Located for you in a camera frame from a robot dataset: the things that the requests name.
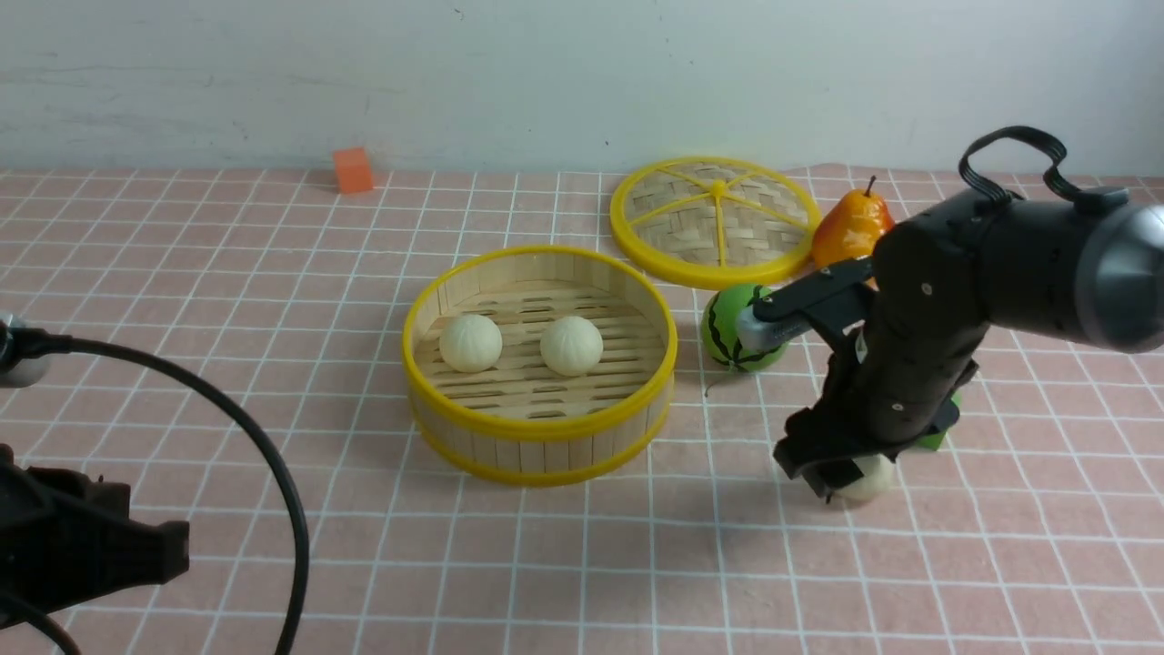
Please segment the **toy watermelon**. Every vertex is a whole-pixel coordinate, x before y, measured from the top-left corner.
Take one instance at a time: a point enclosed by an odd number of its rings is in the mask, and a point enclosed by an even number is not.
[[[788,344],[766,353],[753,353],[744,349],[736,333],[739,312],[771,292],[772,289],[761,284],[737,284],[708,300],[700,320],[700,335],[711,359],[730,371],[743,373],[766,369],[783,356]]]

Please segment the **toy pear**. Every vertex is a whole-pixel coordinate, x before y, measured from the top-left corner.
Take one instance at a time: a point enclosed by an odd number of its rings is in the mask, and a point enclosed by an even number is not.
[[[896,225],[885,198],[873,192],[876,176],[864,190],[853,188],[832,207],[812,234],[812,261],[817,268],[873,254],[878,238]]]

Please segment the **black cable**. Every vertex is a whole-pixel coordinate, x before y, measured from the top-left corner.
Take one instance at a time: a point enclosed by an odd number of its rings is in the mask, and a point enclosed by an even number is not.
[[[267,461],[267,465],[270,467],[271,475],[275,476],[275,483],[283,493],[283,501],[286,504],[288,514],[291,518],[291,534],[294,540],[294,572],[291,579],[291,597],[288,601],[286,619],[284,619],[283,632],[279,634],[279,641],[275,647],[275,655],[291,655],[291,647],[294,645],[296,632],[299,629],[299,619],[307,597],[311,541],[307,532],[307,515],[304,512],[303,500],[299,499],[294,480],[291,478],[291,471],[288,470],[288,465],[283,462],[278,448],[267,436],[267,433],[263,432],[246,411],[239,407],[239,404],[230,400],[230,397],[172,362],[127,347],[78,340],[69,336],[49,335],[44,330],[38,329],[12,329],[10,333],[13,344],[19,351],[17,357],[21,359],[38,358],[50,354],[92,355],[144,366],[172,378],[190,387],[226,413],[250,437],[250,441],[254,442],[255,447],[262,454],[263,460]],[[79,650],[69,652],[65,649],[65,653],[68,655],[79,655]]]
[[[57,645],[64,655],[81,655],[80,647],[77,642],[69,636],[61,624],[52,620],[44,612],[41,612],[36,607],[33,607],[28,603],[12,596],[10,593],[0,592],[0,610],[3,610],[8,614],[22,619],[28,625],[41,631],[41,634],[49,638],[52,643]]]

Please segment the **orange cube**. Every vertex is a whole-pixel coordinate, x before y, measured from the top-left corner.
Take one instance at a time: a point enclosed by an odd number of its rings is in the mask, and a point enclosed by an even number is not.
[[[360,193],[371,191],[371,164],[363,148],[347,148],[332,152],[335,162],[335,178],[339,180],[340,193]]]

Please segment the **yellow rim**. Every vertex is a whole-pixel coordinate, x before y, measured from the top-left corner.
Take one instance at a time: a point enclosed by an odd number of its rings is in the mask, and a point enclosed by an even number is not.
[[[420,430],[420,436],[424,437],[425,442],[436,451],[436,455],[443,457],[449,464],[456,467],[457,469],[476,476],[478,478],[491,480],[494,483],[499,483],[503,485],[516,485],[516,486],[527,486],[527,487],[560,487],[565,485],[576,485],[579,483],[584,483],[587,480],[592,480],[601,476],[605,476],[612,471],[617,471],[624,464],[634,460],[634,456],[643,453],[643,449],[647,447],[654,440],[659,433],[662,430],[663,426],[667,425],[667,417],[670,414],[670,404],[668,404],[662,414],[659,415],[659,420],[651,426],[639,441],[631,444],[631,448],[624,450],[623,453],[606,460],[605,462],[599,462],[594,467],[588,467],[585,469],[579,469],[577,471],[563,471],[561,474],[514,474],[512,471],[502,471],[499,469],[492,469],[490,467],[482,467],[476,462],[466,460],[450,448],[441,443],[439,440],[433,437],[432,433],[428,432],[420,421],[417,421],[417,427]]]
[[[441,284],[448,282],[464,270],[496,258],[547,251],[579,255],[601,261],[622,270],[626,275],[634,278],[636,282],[643,284],[651,297],[659,302],[659,306],[663,307],[663,315],[667,320],[667,349],[663,354],[662,363],[659,365],[659,369],[654,372],[651,379],[643,385],[643,387],[631,394],[626,400],[601,412],[572,419],[554,419],[545,421],[518,421],[514,419],[502,419],[468,410],[445,398],[445,396],[436,391],[436,387],[434,387],[424,377],[412,355],[412,333],[416,330],[418,307],[424,306],[428,296],[436,292],[436,289],[439,289]],[[588,436],[594,433],[601,433],[618,426],[638,414],[662,392],[663,387],[667,385],[667,380],[670,379],[672,372],[675,370],[675,361],[679,353],[679,335],[675,329],[675,321],[667,306],[667,300],[663,299],[662,293],[654,287],[654,284],[652,284],[645,275],[613,257],[609,257],[599,252],[584,250],[582,248],[573,248],[569,245],[552,244],[519,245],[496,250],[474,257],[460,265],[454,266],[452,270],[446,271],[426,286],[412,304],[412,308],[409,309],[409,315],[404,321],[404,335],[402,340],[402,350],[404,353],[404,373],[407,377],[409,385],[412,390],[420,394],[423,400],[428,403],[428,405],[432,406],[438,414],[449,421],[453,421],[462,428],[468,428],[498,440],[508,441],[568,441],[581,436]]]
[[[808,211],[808,225],[804,225],[799,220],[792,219],[790,216],[783,215],[774,209],[768,209],[767,207],[754,205],[754,202],[750,202],[744,198],[739,198],[731,194],[726,197],[732,201],[741,202],[747,206],[751,206],[752,208],[757,208],[758,211],[772,214],[774,218],[782,220],[785,222],[790,222],[793,225],[804,227],[805,229],[804,240],[802,240],[800,244],[796,245],[796,248],[793,249],[792,251],[786,252],[785,255],[776,257],[775,259],[769,261],[767,263],[745,265],[739,268],[729,268],[724,265],[726,262],[724,261],[723,212],[721,211],[721,197],[714,194],[711,188],[708,187],[707,184],[703,184],[697,179],[690,178],[689,176],[676,171],[665,170],[668,166],[675,164],[691,163],[691,162],[719,163],[723,165],[740,168],[746,171],[743,175],[736,177],[734,179],[729,180],[725,184],[725,188],[731,188],[739,181],[748,177],[754,177],[757,175],[764,175],[771,177],[772,179],[775,179],[781,184],[783,184],[785,186],[787,186],[788,188],[790,188],[792,192],[796,195],[796,198],[801,201],[801,204],[804,205],[805,209]],[[704,187],[707,192],[693,195],[690,199],[683,200],[682,202],[672,202],[672,205],[668,205],[660,209],[655,209],[655,212],[652,213],[661,213],[662,211],[673,208],[673,205],[676,204],[683,204],[695,199],[707,198],[708,195],[715,197],[716,228],[719,230],[719,237],[721,237],[719,266],[691,263],[688,261],[682,261],[665,255],[659,250],[652,248],[647,243],[645,243],[641,238],[639,238],[638,234],[634,233],[634,229],[632,227],[633,222],[636,221],[627,221],[626,215],[623,212],[623,205],[626,201],[626,193],[630,192],[630,190],[634,187],[636,184],[641,181],[643,178],[645,178],[647,175],[658,171],[663,171],[667,172],[668,175],[679,177],[680,179],[686,179],[687,181],[690,181],[696,186]],[[672,282],[674,284],[681,284],[683,286],[695,286],[698,289],[709,289],[714,291],[719,291],[726,289],[728,286],[732,286],[736,284],[745,284],[745,283],[775,284],[795,275],[808,262],[809,256],[811,255],[812,233],[816,230],[816,227],[819,223],[821,223],[821,208],[816,205],[816,200],[812,199],[812,195],[810,195],[808,191],[805,191],[800,184],[796,184],[788,177],[780,175],[779,172],[775,172],[773,170],[768,170],[764,166],[724,157],[680,157],[648,165],[644,169],[638,170],[637,172],[632,173],[630,177],[624,179],[623,183],[618,185],[618,188],[615,190],[615,194],[610,201],[611,234],[615,236],[615,241],[618,243],[618,247],[622,248],[624,252],[626,252],[626,256],[630,257],[631,261],[641,265],[644,270],[654,275],[655,277],[659,277],[660,279],[666,279],[667,282]]]

